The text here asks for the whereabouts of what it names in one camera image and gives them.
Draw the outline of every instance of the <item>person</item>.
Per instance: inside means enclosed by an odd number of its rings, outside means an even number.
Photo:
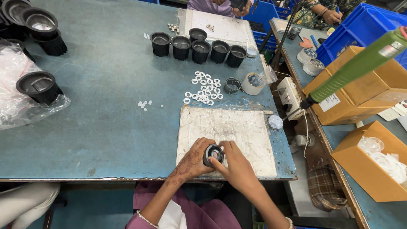
[[[165,182],[139,183],[133,196],[133,208],[137,211],[125,228],[252,229],[252,203],[267,228],[293,229],[291,220],[273,203],[234,141],[219,144],[223,147],[228,168],[213,157],[209,157],[213,168],[203,164],[205,149],[212,144],[216,144],[214,140],[197,139]],[[215,169],[230,184],[220,190],[219,199],[200,206],[188,200],[181,185]]]
[[[59,189],[58,182],[33,182],[0,192],[0,228],[27,228],[48,210]]]
[[[253,2],[254,0],[247,0],[241,12],[237,8],[232,8],[229,0],[189,0],[186,8],[234,18],[249,14]]]
[[[294,24],[328,31],[334,23],[346,17],[366,0],[304,0],[302,8],[296,13]]]

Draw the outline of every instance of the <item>blue table surface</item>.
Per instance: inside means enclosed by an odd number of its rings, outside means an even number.
[[[180,110],[195,71],[224,83],[261,72],[260,56],[246,58],[239,68],[191,58],[178,61],[153,55],[144,33],[170,33],[177,9],[136,0],[32,0],[58,19],[68,47],[60,57],[47,56],[33,41],[27,49],[37,65],[50,72],[72,100],[62,111],[29,126],[0,132],[0,178],[100,179],[164,178],[175,168]],[[139,101],[152,100],[147,111]],[[222,102],[258,102],[276,106],[269,88],[257,96],[241,91],[224,94]],[[294,162],[283,130],[270,141],[277,177],[296,179]]]
[[[283,33],[277,33],[281,39]],[[314,77],[306,74],[302,69],[301,63],[297,59],[297,54],[302,47],[299,45],[301,39],[297,36],[294,40],[286,39],[283,47],[293,65],[293,68],[298,76],[303,87],[311,82]],[[378,120],[388,130],[390,130],[402,142],[407,144],[407,132],[397,120],[386,121],[379,115],[374,115],[363,121],[364,124],[371,123]],[[334,150],[338,144],[345,138],[351,131],[356,129],[355,124],[336,125],[336,126],[322,126],[322,129]],[[357,202],[369,224],[370,229],[383,229],[383,228],[406,228],[407,225],[407,201],[397,202],[375,202],[356,181],[342,169],[352,192],[357,199]]]

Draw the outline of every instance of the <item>woman's left hand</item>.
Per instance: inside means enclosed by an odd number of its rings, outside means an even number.
[[[181,159],[174,171],[168,176],[167,184],[182,184],[197,176],[215,171],[214,168],[205,166],[202,161],[206,148],[212,144],[216,144],[215,140],[207,138],[197,139],[194,145]]]
[[[243,7],[243,11],[240,12],[240,10],[238,8],[232,8],[232,13],[236,16],[236,17],[244,17],[247,14],[249,14],[249,10],[252,6],[252,2],[250,0],[247,0],[246,6]]]

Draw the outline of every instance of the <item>woman's right hand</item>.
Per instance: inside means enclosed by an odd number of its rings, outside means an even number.
[[[242,154],[234,141],[222,141],[219,146],[223,146],[223,153],[228,161],[228,168],[225,168],[218,160],[209,157],[213,167],[218,170],[228,180],[228,182],[243,195],[251,193],[253,188],[261,186],[254,174],[252,165]]]
[[[340,22],[342,18],[342,13],[337,13],[336,11],[327,9],[322,16],[327,24],[334,24],[335,22]]]

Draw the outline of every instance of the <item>work mat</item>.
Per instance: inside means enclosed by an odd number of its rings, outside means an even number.
[[[183,106],[179,120],[177,165],[197,138],[235,141],[258,178],[277,176],[276,161],[262,110],[224,110]],[[215,171],[206,177],[222,178]]]

